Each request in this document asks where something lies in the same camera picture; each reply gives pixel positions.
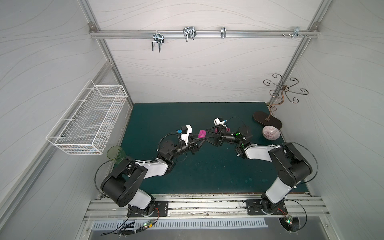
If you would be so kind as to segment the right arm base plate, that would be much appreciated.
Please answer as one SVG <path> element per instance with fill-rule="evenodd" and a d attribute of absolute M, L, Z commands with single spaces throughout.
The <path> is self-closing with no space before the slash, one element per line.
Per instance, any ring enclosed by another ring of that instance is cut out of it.
<path fill-rule="evenodd" d="M 249 216 L 285 215 L 288 213 L 283 201 L 274 204 L 268 199 L 245 200 L 242 207 Z"/>

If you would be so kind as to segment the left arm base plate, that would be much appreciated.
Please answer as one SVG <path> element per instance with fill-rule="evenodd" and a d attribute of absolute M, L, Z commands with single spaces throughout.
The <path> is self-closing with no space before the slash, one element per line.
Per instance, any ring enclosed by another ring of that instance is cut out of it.
<path fill-rule="evenodd" d="M 140 209 L 136 206 L 128 205 L 127 217 L 134 218 L 157 218 L 168 216 L 168 201 L 152 200 L 147 207 Z"/>

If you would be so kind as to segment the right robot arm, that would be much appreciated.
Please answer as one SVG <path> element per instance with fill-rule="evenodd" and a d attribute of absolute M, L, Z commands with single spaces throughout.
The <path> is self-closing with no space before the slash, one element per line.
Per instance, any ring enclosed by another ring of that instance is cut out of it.
<path fill-rule="evenodd" d="M 266 215 L 272 215 L 284 198 L 313 173 L 311 164 L 291 142 L 279 145 L 253 144 L 253 135 L 248 127 L 240 128 L 237 132 L 228 132 L 226 127 L 215 127 L 206 130 L 206 137 L 214 138 L 214 145 L 230 143 L 236 145 L 239 157 L 249 160 L 270 162 L 275 167 L 277 178 L 262 194 L 259 208 Z"/>

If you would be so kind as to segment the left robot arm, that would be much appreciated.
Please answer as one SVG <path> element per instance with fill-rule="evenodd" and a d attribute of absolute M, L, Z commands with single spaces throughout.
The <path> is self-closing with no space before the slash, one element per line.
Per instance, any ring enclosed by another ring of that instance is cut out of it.
<path fill-rule="evenodd" d="M 176 134 L 178 144 L 171 140 L 161 140 L 158 156 L 153 160 L 138 161 L 125 157 L 100 184 L 100 191 L 113 200 L 119 207 L 134 206 L 140 210 L 151 211 L 155 198 L 141 190 L 145 179 L 163 176 L 170 173 L 176 165 L 176 159 L 188 152 L 197 152 L 207 137 L 197 135 Z"/>

